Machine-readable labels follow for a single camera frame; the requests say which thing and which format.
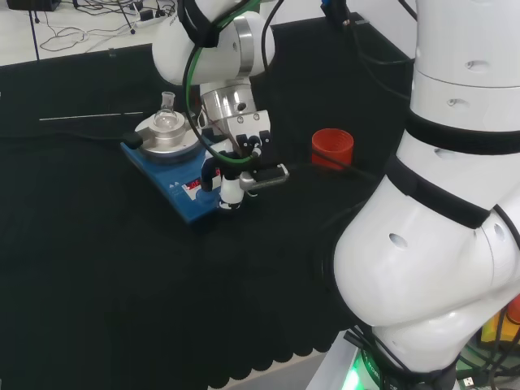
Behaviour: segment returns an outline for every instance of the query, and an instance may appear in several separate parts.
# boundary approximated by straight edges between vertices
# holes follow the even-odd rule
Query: table
[[[145,0],[144,4],[145,7],[157,7],[155,0]],[[159,0],[159,4],[161,7],[164,7],[172,4],[172,0]],[[77,44],[70,49],[54,52],[39,48],[40,59],[53,59],[63,57],[64,55],[82,54],[87,50],[103,51],[109,48],[149,44],[153,41],[158,27],[158,24],[152,24],[143,28],[137,28],[136,33],[131,35],[129,28],[124,28],[126,21],[121,14],[91,16],[76,10],[74,6],[68,2],[62,2],[54,12],[47,12],[46,14],[44,12],[38,12],[38,18],[41,20],[39,24],[35,24],[38,45],[54,36],[52,29],[47,27],[46,17],[49,18],[49,25],[53,27],[56,32],[61,28],[71,26],[81,28],[85,31],[94,28],[100,28],[101,30],[122,28],[119,30],[119,32],[121,32],[120,36],[113,37],[109,41],[101,44],[100,42],[104,41],[106,37],[90,36],[87,42]],[[132,22],[136,19],[136,16],[128,14],[128,18]],[[70,46],[74,42],[73,40],[77,40],[79,37],[80,34],[64,37],[59,41],[52,41],[44,47],[51,50],[62,49]],[[10,10],[7,7],[7,0],[0,0],[0,50],[2,51],[2,55],[0,55],[0,67],[2,65],[36,60],[28,12]]]
[[[5,388],[218,388],[273,360],[326,351],[351,323],[319,270],[349,221],[333,218],[370,196],[377,182],[310,166],[310,137],[320,128],[348,130],[356,165],[380,178],[407,103],[379,89],[322,19],[274,32],[273,82],[252,79],[253,93],[257,107],[270,112],[291,179],[236,214],[187,227],[110,142],[0,139]],[[401,58],[370,26],[361,32],[371,54]],[[141,118],[38,122],[157,108],[165,85],[150,87],[158,83],[150,47],[115,54],[0,68],[0,137],[133,129]],[[43,71],[52,73],[42,79]],[[410,85],[410,70],[385,72],[377,71],[395,88]],[[34,114],[24,105],[31,88]]]

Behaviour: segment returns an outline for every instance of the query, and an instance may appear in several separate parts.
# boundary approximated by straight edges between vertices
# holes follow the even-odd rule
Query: power cable
[[[501,344],[501,335],[502,335],[502,327],[504,326],[504,320],[505,320],[505,314],[507,313],[507,309],[504,307],[500,311],[500,316],[498,318],[498,325],[496,326],[496,335],[495,335],[495,342],[493,343],[493,350],[491,353],[491,357],[489,360],[492,362],[492,365],[495,364],[495,356],[498,352],[498,347]]]
[[[225,14],[222,14],[215,22],[212,23],[213,26],[218,28],[220,31],[222,31],[224,28],[226,28],[238,15],[243,14],[244,12],[250,10],[251,8],[255,7],[260,3],[260,0],[242,0],[241,2],[237,3],[230,11],[226,12]],[[191,84],[193,79],[193,73],[195,72],[195,68],[197,66],[197,61],[201,56],[202,48],[197,43],[194,44],[192,52],[189,55],[188,61],[186,63],[186,68],[184,69],[184,76],[183,76],[183,95],[184,95],[184,111],[186,113],[190,112],[189,107],[189,94],[191,91]],[[202,135],[197,130],[197,126],[193,121],[193,118],[191,115],[187,115],[188,122],[195,133],[195,136],[201,142],[201,145],[204,146],[204,148],[210,153],[214,158],[216,158],[218,161],[220,161],[222,164],[224,164],[227,167],[233,167],[233,168],[246,168],[255,158],[255,155],[249,156],[247,158],[241,158],[241,159],[234,159],[229,158],[226,156],[223,156],[220,153],[217,153],[216,151],[211,148],[206,143],[206,140],[202,137]]]
[[[514,335],[513,340],[511,341],[511,345],[507,348],[507,350],[502,354],[502,356],[495,362],[495,364],[492,366],[491,370],[489,371],[489,384],[491,386],[492,390],[496,390],[495,385],[495,377],[496,372],[498,371],[498,367],[500,364],[505,362],[505,359],[513,352],[514,348],[520,341],[520,328],[517,330],[516,334]]]
[[[49,23],[49,16],[47,15],[47,13],[44,11],[45,13],[45,24],[48,28],[50,28],[54,34],[53,37],[50,37],[49,39],[47,39],[46,41],[42,42],[39,47],[45,51],[50,51],[50,52],[58,52],[58,51],[62,51],[62,50],[67,50],[67,49],[71,49],[72,47],[76,46],[78,43],[84,43],[86,42],[90,36],[96,36],[96,37],[106,37],[106,39],[104,40],[101,40],[99,41],[98,43],[96,43],[95,45],[93,45],[92,47],[88,48],[85,53],[88,53],[90,50],[93,50],[95,47],[105,43],[106,41],[109,41],[110,39],[114,38],[114,37],[120,37],[122,36],[124,33],[126,33],[126,31],[120,31],[121,28],[124,28],[126,27],[127,25],[126,24],[123,24],[122,26],[118,27],[118,28],[115,28],[115,29],[111,29],[111,30],[108,30],[108,29],[102,29],[102,28],[93,28],[91,30],[83,30],[82,28],[77,28],[77,27],[61,27],[61,26],[51,26],[50,23]],[[61,28],[61,30],[59,30],[58,32],[56,32],[56,30],[54,30],[54,28]],[[70,32],[68,34],[63,34],[64,31],[67,31],[67,30],[74,30],[75,32]],[[73,35],[76,35],[76,34],[81,34],[81,39],[80,40],[76,40],[74,41],[74,43],[72,45],[69,45],[67,47],[62,47],[60,49],[49,49],[47,47],[44,47],[44,45],[46,45],[47,43],[53,41],[53,40],[56,40],[56,39],[59,39],[59,38],[63,38],[63,37],[69,37],[69,36],[73,36]]]
[[[266,23],[263,26],[262,29],[262,62],[263,62],[263,69],[265,73],[268,73],[268,65],[267,65],[267,54],[266,54],[266,39],[267,39],[267,29],[269,28],[269,25],[275,18],[276,12],[280,9],[282,4],[284,4],[285,0],[279,0],[275,7],[271,10],[271,13],[267,17]]]
[[[410,96],[405,95],[403,93],[397,92],[395,89],[390,88],[387,86],[383,81],[381,81],[379,78],[376,77],[374,72],[370,69],[367,62],[371,62],[375,65],[401,65],[401,64],[407,64],[407,63],[413,63],[414,59],[405,59],[405,60],[399,60],[399,61],[380,61],[378,59],[372,58],[366,54],[363,53],[361,50],[361,46],[359,45],[358,35],[357,35],[357,29],[358,26],[356,25],[356,22],[351,18],[350,9],[347,7],[347,18],[348,23],[344,26],[344,33],[345,35],[350,31],[352,33],[353,43],[355,52],[357,55],[357,59],[359,60],[359,63],[365,68],[366,73],[368,73],[368,76],[383,90],[393,94],[394,96],[397,96],[400,99],[409,101]]]
[[[412,7],[408,5],[406,0],[397,0],[397,1],[403,6],[403,8],[405,8],[406,12],[408,12],[412,18],[417,20],[417,12],[415,12],[412,9]]]

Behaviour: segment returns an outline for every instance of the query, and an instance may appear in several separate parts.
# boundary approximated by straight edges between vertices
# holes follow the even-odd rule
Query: green light
[[[349,371],[347,377],[344,379],[343,387],[341,390],[356,390],[359,385],[359,375],[355,368]]]

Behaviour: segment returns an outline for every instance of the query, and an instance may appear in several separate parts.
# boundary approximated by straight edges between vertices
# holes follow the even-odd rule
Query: green cable
[[[228,24],[230,24],[237,16],[242,15],[246,11],[249,11],[251,8],[257,6],[261,1],[262,0],[251,0],[251,2],[248,2],[240,10],[231,14],[225,20],[223,20],[221,23],[219,23],[218,27],[226,28],[228,26]],[[186,113],[186,115],[189,115],[189,94],[192,89],[193,73],[195,73],[195,67],[197,66],[197,62],[198,62],[199,58],[201,57],[201,53],[202,53],[202,48],[197,50],[197,53],[193,57],[193,61],[190,64],[190,68],[189,68],[187,86],[186,86],[186,105],[188,106],[188,112]],[[236,165],[242,165],[242,164],[248,163],[253,159],[252,156],[249,156],[246,158],[241,158],[241,159],[236,159],[236,158],[229,158],[229,157],[226,157],[223,155],[220,155],[219,158],[227,163],[236,164]]]

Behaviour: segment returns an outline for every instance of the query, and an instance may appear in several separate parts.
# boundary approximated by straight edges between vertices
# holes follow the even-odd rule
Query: red cup
[[[314,151],[317,150],[336,161],[343,164],[352,164],[352,153],[354,149],[354,139],[350,134],[339,128],[324,128],[312,136],[312,163],[329,167],[332,169],[344,169],[339,164],[328,161],[320,157]]]
[[[512,323],[520,324],[520,295],[507,305],[507,318]]]

